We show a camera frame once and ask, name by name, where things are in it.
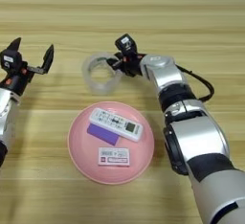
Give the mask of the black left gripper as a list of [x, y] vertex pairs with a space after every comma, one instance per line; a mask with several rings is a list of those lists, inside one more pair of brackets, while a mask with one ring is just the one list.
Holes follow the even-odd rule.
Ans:
[[[21, 43], [21, 38], [17, 37], [7, 47], [10, 51], [18, 51]], [[28, 66], [24, 62], [19, 70], [10, 70], [7, 72], [6, 77], [0, 81], [0, 88], [9, 90], [18, 96], [22, 96], [28, 83], [32, 81], [35, 74], [47, 74], [51, 68], [54, 60], [54, 45], [51, 45], [43, 57], [43, 64], [40, 67]]]

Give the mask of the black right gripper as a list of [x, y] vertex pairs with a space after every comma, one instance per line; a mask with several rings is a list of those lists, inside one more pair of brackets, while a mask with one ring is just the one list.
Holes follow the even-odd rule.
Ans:
[[107, 64], [114, 71], [122, 71], [129, 77], [141, 76], [141, 61], [145, 57], [145, 54], [134, 54], [130, 56], [123, 56], [121, 52], [117, 52], [114, 54], [117, 58], [108, 58], [106, 60]]

